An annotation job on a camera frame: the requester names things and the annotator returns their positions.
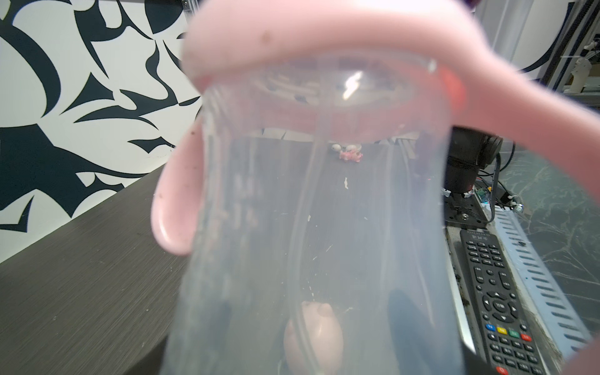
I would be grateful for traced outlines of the clear baby bottle body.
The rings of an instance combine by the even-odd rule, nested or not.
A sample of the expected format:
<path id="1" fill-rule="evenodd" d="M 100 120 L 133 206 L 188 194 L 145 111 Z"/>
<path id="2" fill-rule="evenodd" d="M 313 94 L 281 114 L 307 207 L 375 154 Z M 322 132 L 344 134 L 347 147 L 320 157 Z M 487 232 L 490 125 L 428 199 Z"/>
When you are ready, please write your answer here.
<path id="1" fill-rule="evenodd" d="M 465 373 L 437 62 L 320 53 L 203 101 L 203 207 L 162 373 Z"/>

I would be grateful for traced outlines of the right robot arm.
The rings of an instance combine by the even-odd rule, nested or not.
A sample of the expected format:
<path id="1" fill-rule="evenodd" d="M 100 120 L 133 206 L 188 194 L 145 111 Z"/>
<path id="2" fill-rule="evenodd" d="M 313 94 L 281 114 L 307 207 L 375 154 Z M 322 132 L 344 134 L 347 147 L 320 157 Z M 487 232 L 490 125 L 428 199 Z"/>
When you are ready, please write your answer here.
<path id="1" fill-rule="evenodd" d="M 470 192 L 480 170 L 495 161 L 503 139 L 465 127 L 452 129 L 443 188 L 454 194 Z"/>

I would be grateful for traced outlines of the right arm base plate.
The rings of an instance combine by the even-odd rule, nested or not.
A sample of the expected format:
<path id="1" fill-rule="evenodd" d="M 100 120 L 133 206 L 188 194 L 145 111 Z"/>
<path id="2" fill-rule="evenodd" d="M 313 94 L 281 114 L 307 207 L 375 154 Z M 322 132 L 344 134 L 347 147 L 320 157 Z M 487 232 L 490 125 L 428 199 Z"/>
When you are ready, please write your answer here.
<path id="1" fill-rule="evenodd" d="M 474 189 L 467 193 L 444 190 L 444 219 L 447 226 L 477 230 L 490 223 Z"/>

